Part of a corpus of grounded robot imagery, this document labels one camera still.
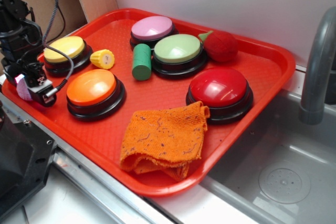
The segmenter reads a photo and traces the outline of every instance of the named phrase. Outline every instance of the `orange towel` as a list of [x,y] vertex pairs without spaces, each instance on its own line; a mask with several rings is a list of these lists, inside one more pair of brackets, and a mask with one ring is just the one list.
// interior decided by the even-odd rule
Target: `orange towel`
[[137,174],[162,170],[178,181],[185,179],[190,163],[201,158],[209,117],[202,102],[135,112],[122,141],[120,167]]

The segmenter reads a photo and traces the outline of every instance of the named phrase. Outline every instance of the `red tray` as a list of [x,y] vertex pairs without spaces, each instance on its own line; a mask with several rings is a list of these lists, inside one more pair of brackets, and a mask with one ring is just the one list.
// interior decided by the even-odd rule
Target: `red tray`
[[[127,99],[121,109],[112,116],[96,122],[80,122],[67,110],[66,87],[57,94],[57,102],[51,108],[44,108],[36,102],[26,102],[7,81],[3,93],[19,107],[48,127],[59,137],[88,157],[107,173],[143,196],[168,196],[180,193],[198,184],[237,140],[246,127],[258,116],[264,107],[280,91],[295,70],[293,56],[287,50],[250,38],[234,35],[239,44],[239,52],[234,61],[225,66],[240,71],[248,80],[253,93],[254,104],[247,115],[229,125],[209,125],[205,134],[202,159],[191,164],[188,177],[176,182],[162,172],[143,175],[127,173],[119,167],[121,142],[134,111],[159,110],[185,106],[185,96],[192,79],[167,80],[154,73],[147,81],[136,81],[132,76],[132,50],[130,32],[132,25],[140,19],[156,15],[138,9],[120,9],[107,13],[83,26],[73,35],[82,37],[94,51],[109,49],[115,55],[115,65],[111,71],[125,85]],[[172,21],[181,34],[197,36],[214,30],[177,19]],[[207,68],[218,66],[209,61]],[[78,74],[96,67],[90,64]],[[54,86],[62,78],[48,76]]]

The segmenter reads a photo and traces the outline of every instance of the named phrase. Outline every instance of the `gray faucet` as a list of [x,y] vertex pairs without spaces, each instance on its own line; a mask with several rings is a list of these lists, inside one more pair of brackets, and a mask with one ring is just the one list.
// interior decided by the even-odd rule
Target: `gray faucet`
[[328,9],[322,17],[310,51],[299,113],[303,123],[319,124],[324,103],[336,103],[335,54],[336,6]]

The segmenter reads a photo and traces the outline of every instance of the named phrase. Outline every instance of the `pink object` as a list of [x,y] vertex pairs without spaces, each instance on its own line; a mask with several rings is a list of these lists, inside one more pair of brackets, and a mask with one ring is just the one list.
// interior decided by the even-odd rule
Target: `pink object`
[[136,39],[155,40],[169,34],[173,29],[170,18],[163,16],[151,16],[139,20],[132,26],[132,33]]
[[32,96],[28,91],[27,84],[24,78],[21,78],[16,85],[16,91],[19,97],[25,101],[32,101]]

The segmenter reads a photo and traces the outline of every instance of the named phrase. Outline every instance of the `sink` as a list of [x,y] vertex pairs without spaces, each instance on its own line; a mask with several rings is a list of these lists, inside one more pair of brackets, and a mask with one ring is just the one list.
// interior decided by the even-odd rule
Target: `sink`
[[300,99],[281,90],[202,186],[259,223],[335,223],[336,108],[306,125]]

